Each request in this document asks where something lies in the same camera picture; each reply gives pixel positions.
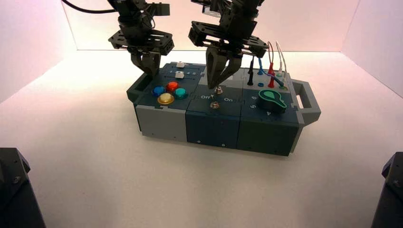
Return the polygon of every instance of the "yellow button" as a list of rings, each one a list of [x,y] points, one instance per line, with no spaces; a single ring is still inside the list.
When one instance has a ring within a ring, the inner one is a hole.
[[[171,94],[165,93],[160,95],[160,97],[158,98],[158,103],[162,105],[168,105],[172,103],[174,100],[175,98]]]

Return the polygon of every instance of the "blue button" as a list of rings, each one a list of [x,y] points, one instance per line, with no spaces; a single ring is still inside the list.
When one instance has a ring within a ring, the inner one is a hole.
[[[186,98],[186,89],[184,88],[179,88],[175,90],[175,97],[178,99],[184,99]]]
[[[152,94],[155,97],[159,97],[163,93],[165,93],[165,88],[163,86],[157,86],[152,91]]]

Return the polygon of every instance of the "white floor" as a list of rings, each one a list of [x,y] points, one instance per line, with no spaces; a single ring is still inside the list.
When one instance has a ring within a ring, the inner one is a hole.
[[[0,104],[0,145],[30,162],[50,228],[369,227],[403,99],[343,54],[285,55],[322,109],[286,158],[141,136],[124,51],[79,51]]]

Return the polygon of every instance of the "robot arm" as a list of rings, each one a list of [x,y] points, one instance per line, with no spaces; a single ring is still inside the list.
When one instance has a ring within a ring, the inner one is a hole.
[[[213,89],[236,73],[243,54],[263,57],[267,44],[252,36],[257,7],[264,0],[192,0],[203,5],[203,13],[220,15],[220,24],[192,21],[189,38],[194,45],[207,47],[208,87]]]
[[[168,16],[169,4],[146,3],[145,0],[108,0],[119,12],[120,30],[109,42],[115,49],[126,48],[133,64],[150,76],[158,73],[161,55],[173,48],[172,34],[154,30],[154,16]]]

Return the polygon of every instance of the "pink wall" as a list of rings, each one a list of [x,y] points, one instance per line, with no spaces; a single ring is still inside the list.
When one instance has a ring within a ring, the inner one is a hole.
[[[75,50],[60,1],[0,1],[0,103]]]
[[[403,96],[403,1],[361,0],[342,51]]]
[[[190,0],[162,2],[171,4],[171,16],[155,17],[156,29],[173,33],[176,50],[198,49],[188,39],[192,20],[218,23]],[[74,3],[87,9],[111,8],[106,0]],[[266,0],[254,35],[263,40],[277,39],[284,50],[340,51],[357,4],[358,0]],[[112,49],[107,40],[118,30],[117,13],[91,15],[65,9],[78,49]]]

